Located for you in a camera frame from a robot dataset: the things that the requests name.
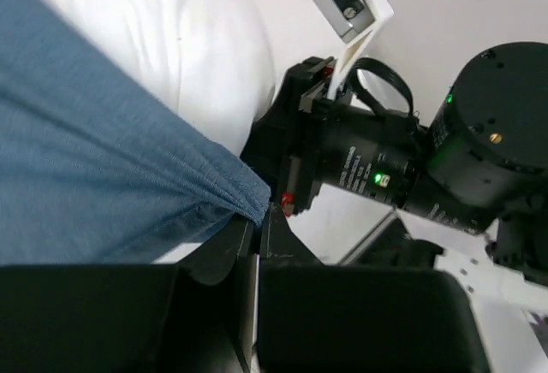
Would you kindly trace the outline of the blue fabric pillowcase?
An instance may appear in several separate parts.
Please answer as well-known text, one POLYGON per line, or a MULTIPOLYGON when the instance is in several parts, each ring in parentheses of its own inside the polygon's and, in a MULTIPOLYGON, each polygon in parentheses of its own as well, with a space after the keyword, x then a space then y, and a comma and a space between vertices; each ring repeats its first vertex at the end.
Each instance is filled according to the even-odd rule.
POLYGON ((43 0, 1 0, 1 262, 150 263, 270 188, 43 0))

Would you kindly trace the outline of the white pillow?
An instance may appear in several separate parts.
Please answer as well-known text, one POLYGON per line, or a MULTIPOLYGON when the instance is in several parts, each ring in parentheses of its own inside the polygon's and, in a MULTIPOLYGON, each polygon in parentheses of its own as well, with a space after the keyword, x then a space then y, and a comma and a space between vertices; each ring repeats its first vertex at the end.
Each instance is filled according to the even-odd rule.
POLYGON ((240 154, 276 87, 253 0, 43 0, 207 138, 240 154))

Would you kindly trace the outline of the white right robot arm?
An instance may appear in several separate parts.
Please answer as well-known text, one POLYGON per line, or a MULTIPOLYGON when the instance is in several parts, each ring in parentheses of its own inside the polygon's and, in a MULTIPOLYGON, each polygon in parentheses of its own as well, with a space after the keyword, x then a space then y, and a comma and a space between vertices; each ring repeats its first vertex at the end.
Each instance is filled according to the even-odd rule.
POLYGON ((379 77, 406 101, 406 82, 362 57, 328 98, 332 58, 290 68, 254 123, 242 160, 288 215, 324 184, 469 234, 498 225, 493 263, 547 283, 547 46, 500 44, 473 57, 423 125, 409 106, 384 107, 360 82, 379 77))

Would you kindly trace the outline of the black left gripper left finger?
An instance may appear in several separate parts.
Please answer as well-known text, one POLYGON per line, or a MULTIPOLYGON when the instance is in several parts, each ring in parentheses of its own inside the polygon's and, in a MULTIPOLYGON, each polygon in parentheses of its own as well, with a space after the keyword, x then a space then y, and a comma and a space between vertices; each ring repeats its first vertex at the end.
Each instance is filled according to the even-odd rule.
POLYGON ((1 269, 4 372, 248 372, 253 225, 171 264, 1 269))

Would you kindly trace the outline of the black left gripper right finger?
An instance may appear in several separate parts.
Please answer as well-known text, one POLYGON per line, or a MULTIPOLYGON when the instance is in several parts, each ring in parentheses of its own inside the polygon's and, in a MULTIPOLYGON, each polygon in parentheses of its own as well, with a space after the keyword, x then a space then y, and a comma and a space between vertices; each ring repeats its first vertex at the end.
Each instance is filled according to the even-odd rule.
POLYGON ((442 249, 387 214, 325 264, 268 210, 259 251, 256 348, 264 372, 487 372, 466 291, 442 249))

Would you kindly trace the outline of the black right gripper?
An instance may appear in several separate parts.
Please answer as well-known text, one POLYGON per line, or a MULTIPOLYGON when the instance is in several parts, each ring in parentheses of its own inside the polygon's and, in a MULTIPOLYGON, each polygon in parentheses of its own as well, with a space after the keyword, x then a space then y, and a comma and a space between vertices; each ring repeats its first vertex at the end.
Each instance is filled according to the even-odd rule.
POLYGON ((408 85, 366 57, 329 99, 335 63, 311 56, 289 68, 241 154, 288 216, 309 209, 324 184, 402 208, 419 176, 424 131, 408 85))

